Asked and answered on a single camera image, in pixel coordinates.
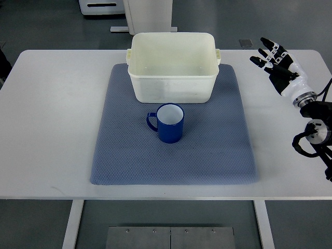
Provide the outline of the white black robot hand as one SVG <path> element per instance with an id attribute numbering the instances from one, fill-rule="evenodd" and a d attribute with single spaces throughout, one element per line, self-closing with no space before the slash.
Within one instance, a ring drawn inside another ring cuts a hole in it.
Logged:
<path id="1" fill-rule="evenodd" d="M 267 50 L 258 49 L 262 58 L 251 56 L 250 61 L 269 75 L 277 93 L 298 108 L 316 101 L 317 94 L 308 85 L 307 74 L 298 60 L 280 44 L 264 37 L 260 41 Z"/>

